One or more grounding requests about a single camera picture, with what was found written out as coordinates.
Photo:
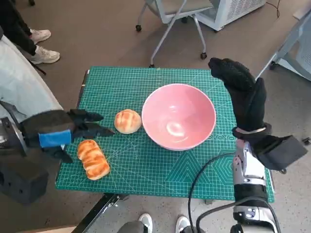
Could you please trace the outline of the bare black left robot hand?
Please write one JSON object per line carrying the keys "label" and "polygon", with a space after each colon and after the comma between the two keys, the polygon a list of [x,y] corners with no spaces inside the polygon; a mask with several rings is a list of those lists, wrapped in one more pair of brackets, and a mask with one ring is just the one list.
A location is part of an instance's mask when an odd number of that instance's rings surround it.
{"label": "bare black left robot hand", "polygon": [[113,136],[112,129],[99,125],[103,120],[98,113],[84,109],[50,110],[34,115],[20,125],[25,144],[29,148],[40,148],[46,154],[70,164],[72,158],[64,151],[76,138],[94,139],[97,136]]}

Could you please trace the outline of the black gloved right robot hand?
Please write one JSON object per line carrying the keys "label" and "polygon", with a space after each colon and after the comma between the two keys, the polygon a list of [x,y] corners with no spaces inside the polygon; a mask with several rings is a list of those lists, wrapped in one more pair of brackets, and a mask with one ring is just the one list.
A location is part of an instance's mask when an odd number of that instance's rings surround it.
{"label": "black gloved right robot hand", "polygon": [[237,127],[246,132],[262,129],[266,101],[263,78],[255,79],[247,67],[228,58],[211,58],[208,66],[230,94]]}

